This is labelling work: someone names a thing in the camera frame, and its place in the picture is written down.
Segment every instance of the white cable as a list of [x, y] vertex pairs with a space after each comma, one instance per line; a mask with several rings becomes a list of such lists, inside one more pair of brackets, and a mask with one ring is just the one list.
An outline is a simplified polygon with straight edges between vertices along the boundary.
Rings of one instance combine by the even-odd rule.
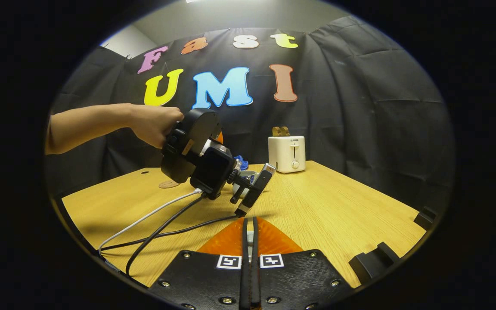
[[102, 257], [102, 254], [101, 254], [101, 249], [102, 247], [104, 247], [104, 245], [106, 245], [109, 241], [111, 241], [112, 239], [118, 237], [119, 235], [121, 235], [122, 233], [126, 232], [128, 229], [130, 229], [131, 227], [139, 224], [140, 222], [142, 222], [143, 220], [145, 220], [146, 218], [148, 218], [149, 216], [151, 216], [152, 214], [155, 214], [156, 212], [158, 212], [159, 210], [162, 210], [163, 208], [169, 206], [170, 204], [173, 204], [174, 202], [178, 202], [179, 200], [183, 199], [183, 198], [187, 198], [189, 196], [193, 196], [195, 194], [200, 194], [202, 192], [201, 189], [195, 189], [193, 192], [187, 194], [187, 195], [183, 195], [179, 198], [175, 198], [173, 199], [172, 201], [170, 202], [167, 202], [165, 204], [163, 204], [162, 206], [159, 206], [158, 208], [156, 208], [155, 210], [153, 210], [152, 212], [150, 212], [149, 214], [147, 214], [146, 216], [143, 216], [142, 218], [140, 218], [139, 220], [136, 220], [136, 222], [134, 222], [133, 224], [131, 224], [130, 226], [122, 229], [122, 231], [118, 232], [117, 234], [115, 234], [114, 236], [106, 239], [105, 241], [103, 241], [101, 243], [101, 245], [99, 246], [99, 256]]

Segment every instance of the person's arm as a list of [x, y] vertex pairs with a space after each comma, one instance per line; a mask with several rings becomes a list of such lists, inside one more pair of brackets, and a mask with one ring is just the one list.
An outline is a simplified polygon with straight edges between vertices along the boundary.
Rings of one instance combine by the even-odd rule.
[[178, 108], [129, 103], [94, 105], [52, 115], [46, 154], [62, 154], [82, 143], [129, 127], [140, 139], [160, 149], [165, 136], [183, 119]]

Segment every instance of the white toaster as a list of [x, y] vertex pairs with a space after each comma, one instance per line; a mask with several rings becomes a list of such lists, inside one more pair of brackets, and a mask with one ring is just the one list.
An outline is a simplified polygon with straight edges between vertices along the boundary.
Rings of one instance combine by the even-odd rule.
[[269, 164], [282, 173], [305, 170], [305, 138], [303, 136], [269, 137]]

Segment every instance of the ceiling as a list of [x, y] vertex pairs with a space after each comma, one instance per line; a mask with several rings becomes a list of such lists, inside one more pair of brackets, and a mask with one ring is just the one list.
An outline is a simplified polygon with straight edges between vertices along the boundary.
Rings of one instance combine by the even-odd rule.
[[226, 28], [278, 28], [311, 32], [349, 15], [320, 0], [177, 0], [133, 25], [156, 45]]

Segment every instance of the orange component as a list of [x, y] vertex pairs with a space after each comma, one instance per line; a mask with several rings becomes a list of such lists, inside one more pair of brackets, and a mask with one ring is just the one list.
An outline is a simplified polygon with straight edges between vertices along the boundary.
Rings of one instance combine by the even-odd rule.
[[242, 222], [243, 217], [223, 228], [201, 246], [198, 252], [242, 256]]
[[219, 136], [217, 137], [217, 141], [223, 144], [223, 132], [219, 132]]
[[257, 218], [258, 227], [258, 255], [262, 254], [287, 254], [301, 252], [303, 249], [285, 233], [263, 218]]
[[[206, 242], [198, 252], [216, 255], [242, 256], [242, 222], [239, 218], [223, 228]], [[287, 254], [303, 251], [291, 238], [280, 231], [273, 224], [263, 218], [257, 218], [258, 226], [258, 255], [262, 254]]]

